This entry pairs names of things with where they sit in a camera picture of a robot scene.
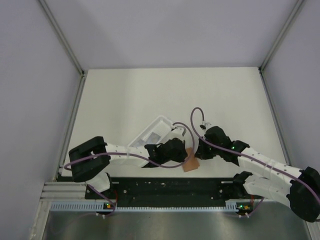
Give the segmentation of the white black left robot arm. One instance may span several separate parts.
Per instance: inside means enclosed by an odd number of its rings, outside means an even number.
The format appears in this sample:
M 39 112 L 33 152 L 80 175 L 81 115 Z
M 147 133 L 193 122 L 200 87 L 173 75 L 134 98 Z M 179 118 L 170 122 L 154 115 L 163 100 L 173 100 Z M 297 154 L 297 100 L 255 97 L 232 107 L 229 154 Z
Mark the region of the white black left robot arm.
M 114 191 L 111 176 L 106 172 L 108 165 L 169 169 L 165 163 L 174 161 L 177 168 L 188 157 L 185 145 L 184 140 L 172 138 L 165 143 L 125 147 L 106 143 L 102 136 L 96 136 L 71 149 L 69 163 L 63 168 L 71 172 L 74 182 L 84 182 L 106 199 Z

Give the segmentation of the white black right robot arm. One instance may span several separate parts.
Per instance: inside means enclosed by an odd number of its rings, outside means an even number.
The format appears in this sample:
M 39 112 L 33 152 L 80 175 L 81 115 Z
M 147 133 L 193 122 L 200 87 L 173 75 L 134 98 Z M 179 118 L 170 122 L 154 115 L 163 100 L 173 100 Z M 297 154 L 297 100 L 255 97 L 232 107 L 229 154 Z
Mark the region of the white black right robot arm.
M 220 157 L 243 169 L 232 179 L 237 197 L 261 196 L 289 207 L 306 222 L 320 220 L 320 174 L 316 169 L 275 161 L 243 141 L 230 140 L 218 126 L 201 124 L 200 128 L 204 136 L 199 137 L 198 159 Z

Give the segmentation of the white plastic basket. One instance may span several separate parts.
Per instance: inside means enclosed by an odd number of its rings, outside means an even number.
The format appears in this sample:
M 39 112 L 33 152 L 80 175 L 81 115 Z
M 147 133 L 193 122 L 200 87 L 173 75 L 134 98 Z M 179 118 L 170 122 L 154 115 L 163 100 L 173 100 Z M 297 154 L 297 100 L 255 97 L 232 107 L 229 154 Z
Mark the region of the white plastic basket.
M 159 115 L 129 144 L 129 148 L 140 147 L 148 144 L 159 144 L 171 131 L 173 121 Z

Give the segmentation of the tan leather card holder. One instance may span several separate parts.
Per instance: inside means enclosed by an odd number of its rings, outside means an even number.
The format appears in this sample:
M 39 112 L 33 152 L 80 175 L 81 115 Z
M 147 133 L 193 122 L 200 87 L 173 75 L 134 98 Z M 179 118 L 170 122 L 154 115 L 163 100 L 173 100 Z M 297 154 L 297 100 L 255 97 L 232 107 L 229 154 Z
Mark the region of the tan leather card holder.
M 187 158 L 186 158 L 187 161 L 182 165 L 182 169 L 185 173 L 196 170 L 200 166 L 198 159 L 195 157 L 195 153 L 193 149 L 189 147 L 186 149 L 186 152 L 187 152 Z

